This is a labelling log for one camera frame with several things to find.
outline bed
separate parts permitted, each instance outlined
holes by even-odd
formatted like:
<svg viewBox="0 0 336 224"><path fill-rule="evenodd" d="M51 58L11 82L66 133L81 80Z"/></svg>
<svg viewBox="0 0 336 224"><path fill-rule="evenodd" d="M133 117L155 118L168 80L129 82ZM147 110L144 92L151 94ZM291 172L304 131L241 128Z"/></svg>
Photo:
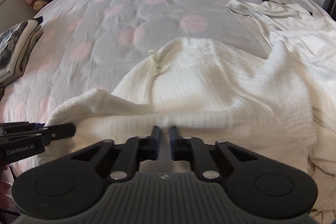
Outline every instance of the bed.
<svg viewBox="0 0 336 224"><path fill-rule="evenodd" d="M148 57L148 50L157 51L176 37L211 38L265 59L269 52L229 12L228 1L51 2L38 13L44 18L44 34L31 53L24 75L6 88L1 100L2 122L46 122L58 105L72 97L94 88L111 93L135 65ZM298 3L308 11L327 16L311 0L271 1ZM29 168L29 161L16 164L19 173ZM316 176L333 184L331 176ZM327 223L335 216L336 204L322 203L324 209L318 207L313 216L322 222L320 211L325 211L323 223Z"/></svg>

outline white garment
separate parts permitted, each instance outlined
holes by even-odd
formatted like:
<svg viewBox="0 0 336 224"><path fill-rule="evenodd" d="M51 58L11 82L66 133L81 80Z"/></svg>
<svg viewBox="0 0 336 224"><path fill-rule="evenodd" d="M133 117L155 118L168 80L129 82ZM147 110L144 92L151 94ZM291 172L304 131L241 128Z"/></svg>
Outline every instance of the white garment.
<svg viewBox="0 0 336 224"><path fill-rule="evenodd" d="M309 93L283 43L263 60L210 39L177 38L133 68L112 95L92 90L60 105L47 125L74 122L36 164L103 139L123 143L154 125L178 126L205 143L228 140L308 171L316 143Z"/></svg>
<svg viewBox="0 0 336 224"><path fill-rule="evenodd" d="M227 6L264 45L287 46L310 92L318 138L310 158L336 174L336 23L330 17L311 16L298 4L231 0Z"/></svg>

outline hand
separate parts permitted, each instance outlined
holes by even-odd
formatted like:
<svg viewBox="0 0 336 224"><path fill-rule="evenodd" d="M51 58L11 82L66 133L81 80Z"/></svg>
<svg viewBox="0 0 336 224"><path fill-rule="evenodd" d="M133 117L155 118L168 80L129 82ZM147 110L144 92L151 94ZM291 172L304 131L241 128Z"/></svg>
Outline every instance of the hand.
<svg viewBox="0 0 336 224"><path fill-rule="evenodd" d="M7 171L9 168L8 165L0 166L0 171ZM11 188L11 185L0 181L0 208L8 209L11 205L11 199L8 196L5 196L4 193Z"/></svg>

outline clothing tag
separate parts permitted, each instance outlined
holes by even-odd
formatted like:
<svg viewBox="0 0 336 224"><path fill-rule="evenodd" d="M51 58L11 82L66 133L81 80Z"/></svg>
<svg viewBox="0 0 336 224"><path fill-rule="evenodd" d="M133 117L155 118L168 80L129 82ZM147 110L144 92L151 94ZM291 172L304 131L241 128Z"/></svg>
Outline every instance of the clothing tag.
<svg viewBox="0 0 336 224"><path fill-rule="evenodd" d="M154 76L157 76L160 71L161 71L161 65L158 59L158 56L156 54L156 52L154 52L154 50L150 50L148 51L150 57L152 58L152 61L154 62L155 65L155 72L154 72Z"/></svg>

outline gray ribbed panel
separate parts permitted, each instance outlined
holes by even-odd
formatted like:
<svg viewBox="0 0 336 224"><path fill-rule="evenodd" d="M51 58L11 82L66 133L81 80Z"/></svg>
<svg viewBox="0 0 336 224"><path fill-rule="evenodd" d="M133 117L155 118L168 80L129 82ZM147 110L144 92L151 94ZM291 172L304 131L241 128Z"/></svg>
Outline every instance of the gray ribbed panel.
<svg viewBox="0 0 336 224"><path fill-rule="evenodd" d="M58 221L22 217L20 224L316 224L308 215L273 221L235 206L219 184L199 181L194 173L137 173L112 184L88 211Z"/></svg>

